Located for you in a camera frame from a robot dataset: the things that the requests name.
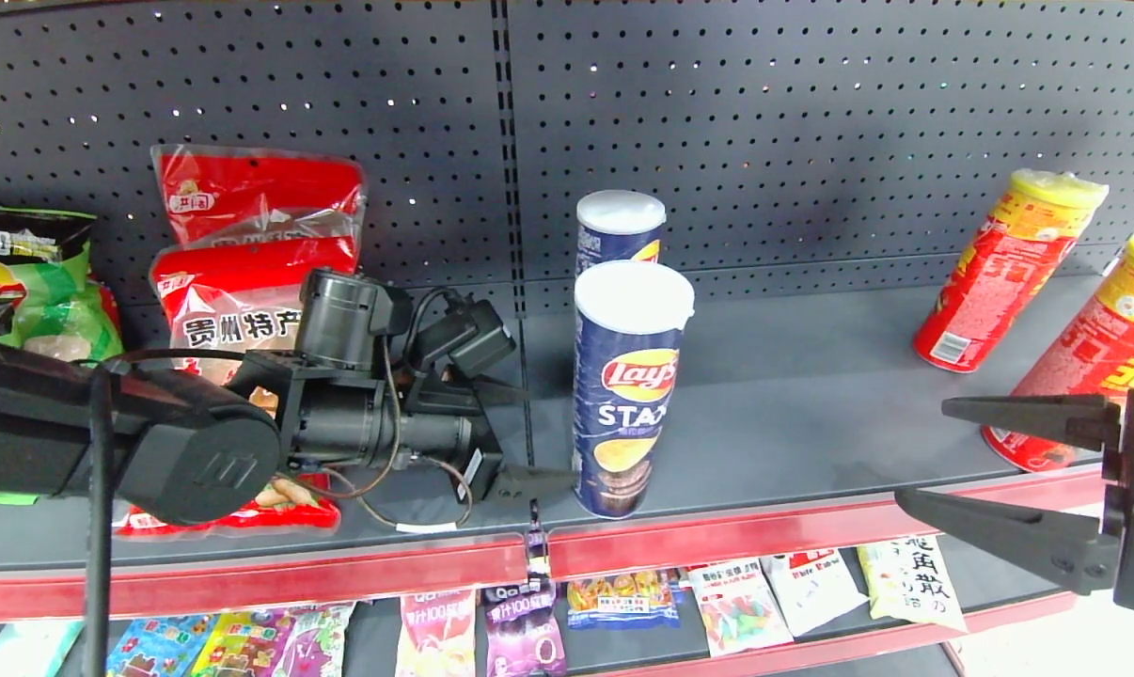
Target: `lay's logo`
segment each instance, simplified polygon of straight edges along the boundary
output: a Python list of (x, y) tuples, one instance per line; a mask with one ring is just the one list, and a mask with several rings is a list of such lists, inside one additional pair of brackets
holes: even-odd
[(678, 350), (650, 348), (615, 356), (601, 372), (601, 384), (625, 399), (654, 403), (666, 398), (675, 386)]

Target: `potato chip image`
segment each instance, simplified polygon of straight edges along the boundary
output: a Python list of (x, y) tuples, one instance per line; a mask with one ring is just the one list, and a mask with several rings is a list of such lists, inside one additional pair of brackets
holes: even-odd
[(636, 440), (606, 440), (593, 449), (596, 463), (609, 472), (629, 471), (636, 463), (650, 454), (654, 446), (654, 438), (636, 438)]

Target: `colorful candy package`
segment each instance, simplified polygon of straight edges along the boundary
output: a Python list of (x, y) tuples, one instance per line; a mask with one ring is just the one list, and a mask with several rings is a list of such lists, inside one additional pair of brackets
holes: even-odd
[(688, 567), (701, 608), (709, 655), (762, 650), (794, 641), (772, 596), (760, 560), (739, 559)]
[(476, 592), (423, 592), (399, 598), (396, 677), (474, 677)]
[(270, 677), (342, 677), (345, 626), (353, 612), (353, 602), (288, 609), (295, 627)]
[(134, 620), (108, 655), (108, 677), (185, 677), (213, 625), (212, 616)]
[(680, 625), (665, 570), (645, 569), (568, 582), (567, 603), (567, 626), (573, 631)]
[(873, 618), (933, 623), (967, 633), (936, 536), (909, 536), (856, 548)]
[(839, 550), (760, 558), (794, 636), (804, 635), (868, 602)]
[(486, 587), (488, 677), (567, 674), (555, 586), (549, 581), (523, 586)]
[[(329, 476), (323, 473), (302, 475), (301, 480), (314, 488), (330, 488)], [(209, 534), (222, 536), (261, 535), (263, 532), (287, 534), (295, 528), (318, 528), (335, 531), (340, 523), (340, 509), (329, 498), (313, 496), (308, 489), (276, 476), (254, 500), (231, 515), (193, 526), (167, 524), (136, 506), (115, 524), (112, 535), (121, 539), (201, 539)]]
[(220, 613), (192, 677), (270, 677), (295, 631), (288, 609)]

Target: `perforated metal panel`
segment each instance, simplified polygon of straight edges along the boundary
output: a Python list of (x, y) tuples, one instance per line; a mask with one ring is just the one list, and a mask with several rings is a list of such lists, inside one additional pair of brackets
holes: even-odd
[(369, 172), (370, 274), (508, 282), (496, 91), (485, 2), (0, 14), (0, 204), (100, 214), (99, 278), (121, 304), (155, 304), (145, 274), (171, 237), (150, 145), (322, 151)]
[(575, 202), (643, 189), (684, 270), (959, 252), (1021, 167), (1112, 187), (1134, 229), (1134, 5), (509, 6), (525, 278)]
[[(1059, 274), (1098, 274), (1120, 252), (1117, 245), (1078, 245), (1058, 269)], [(828, 295), (856, 289), (922, 287), (942, 284), (959, 254), (855, 259), (773, 266), (727, 266), (685, 271), (696, 289), (696, 301), (741, 297)], [(568, 312), (572, 279), (536, 279), (525, 284), (527, 313)]]

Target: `candy bag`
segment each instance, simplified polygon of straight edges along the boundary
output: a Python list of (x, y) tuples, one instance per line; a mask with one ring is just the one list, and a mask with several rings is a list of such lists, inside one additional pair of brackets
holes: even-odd
[(213, 625), (212, 616), (134, 620), (108, 654), (108, 677), (187, 675)]
[[(314, 488), (330, 488), (329, 476), (323, 475), (323, 473), (301, 475), (301, 480)], [(339, 522), (340, 509), (329, 498), (313, 496), (299, 484), (282, 476), (276, 476), (257, 493), (257, 497), (254, 497), (254, 500), (231, 515), (225, 515), (214, 522), (177, 526), (177, 524), (167, 524), (145, 510), (132, 506), (128, 514), (115, 524), (112, 535), (121, 536), (121, 539), (156, 536), (156, 539), (162, 540), (187, 539), (187, 536), (201, 539), (209, 534), (253, 536), (261, 535), (263, 532), (287, 534), (295, 528), (335, 531), (338, 528)]]
[(220, 613), (192, 677), (271, 677), (295, 629), (288, 609)]
[(423, 592), (399, 598), (396, 677), (474, 677), (476, 592)]
[(967, 633), (936, 536), (909, 536), (856, 548), (872, 600), (869, 613), (933, 623)]
[(688, 567), (693, 595), (705, 625), (709, 655), (762, 650), (794, 641), (760, 560), (739, 559)]
[(170, 227), (186, 249), (356, 239), (359, 231), (366, 179), (352, 160), (194, 145), (152, 146), (151, 154)]
[(555, 586), (536, 581), (523, 586), (485, 587), (488, 677), (567, 675), (559, 621), (555, 618)]
[(295, 627), (270, 677), (340, 677), (354, 603), (291, 608)]
[(868, 602), (839, 550), (760, 558), (780, 612), (794, 636), (804, 635)]
[(568, 582), (567, 603), (567, 626), (573, 631), (680, 625), (665, 570), (645, 569)]

